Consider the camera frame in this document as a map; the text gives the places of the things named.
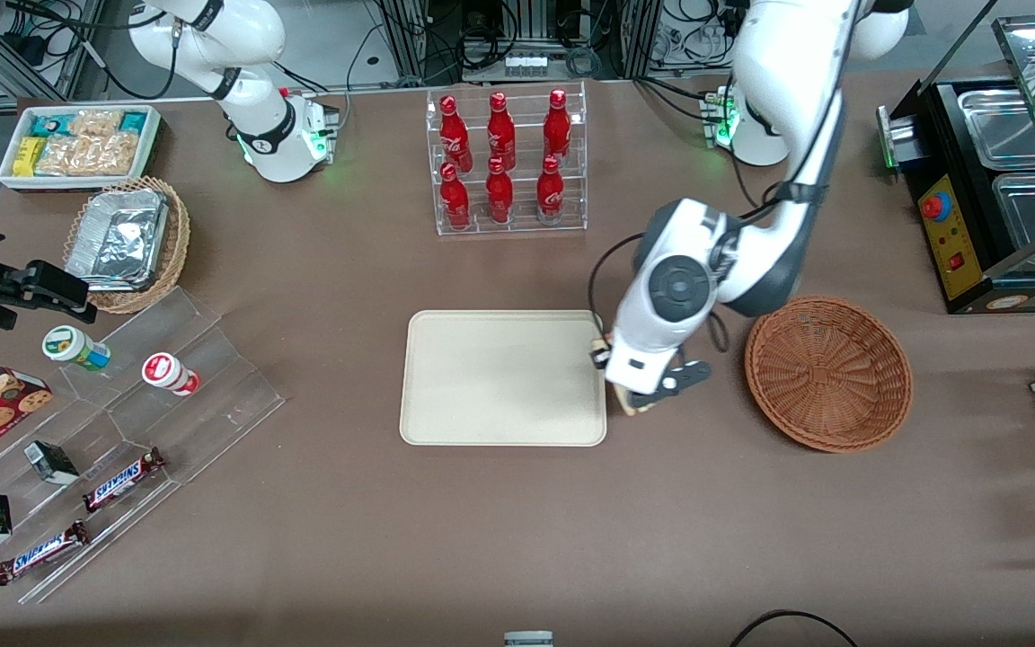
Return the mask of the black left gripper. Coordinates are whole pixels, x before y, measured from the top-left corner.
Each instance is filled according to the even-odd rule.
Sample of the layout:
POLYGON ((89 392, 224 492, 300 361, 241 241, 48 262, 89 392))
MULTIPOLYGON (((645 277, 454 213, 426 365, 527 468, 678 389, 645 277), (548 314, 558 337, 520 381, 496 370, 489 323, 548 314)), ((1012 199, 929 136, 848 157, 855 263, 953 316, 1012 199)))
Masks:
MULTIPOLYGON (((590 361, 597 371, 604 371, 611 357, 611 344, 608 340, 592 340, 590 343, 590 361)), ((650 394, 629 392, 629 403, 656 403, 666 398, 679 394, 690 386, 701 384, 711 376, 712 369, 705 361, 687 361, 682 365, 667 367, 666 376, 659 381, 656 390, 650 394)))

